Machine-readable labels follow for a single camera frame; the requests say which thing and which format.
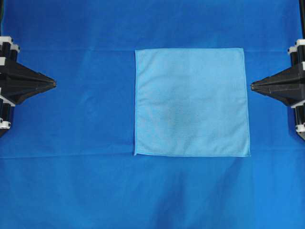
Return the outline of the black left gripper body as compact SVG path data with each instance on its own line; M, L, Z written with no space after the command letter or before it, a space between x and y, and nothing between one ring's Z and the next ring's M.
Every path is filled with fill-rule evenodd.
M0 128L10 129L16 103L9 99L8 88L11 78L4 72L9 60L16 61L20 47L10 36L0 37Z

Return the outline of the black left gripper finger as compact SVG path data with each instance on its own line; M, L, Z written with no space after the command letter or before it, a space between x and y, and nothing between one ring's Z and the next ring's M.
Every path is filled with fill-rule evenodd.
M0 104L16 106L26 99L44 93L56 87L56 84L44 82L1 82Z
M41 73L35 72L23 66L22 64L19 64L6 57L0 58L0 73L17 79L56 84L56 82L52 78L47 77L46 75L43 75Z

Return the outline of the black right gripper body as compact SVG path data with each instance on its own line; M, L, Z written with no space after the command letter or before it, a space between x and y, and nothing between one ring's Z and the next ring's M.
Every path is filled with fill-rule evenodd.
M294 112L295 119L295 131L297 133L305 132L305 40L298 39L294 46L291 46L288 50L290 56L291 65L296 77L293 80L293 85L296 86L296 92L294 92L295 98L293 98L290 107Z

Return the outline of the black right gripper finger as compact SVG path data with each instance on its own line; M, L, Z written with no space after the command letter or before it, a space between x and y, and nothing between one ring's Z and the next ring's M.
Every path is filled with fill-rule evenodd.
M282 102L288 107L305 103L305 86L302 84L251 85L251 90Z
M285 83L304 83L305 82L305 63L298 63L275 75L263 78L262 80L251 83L251 86L265 86Z

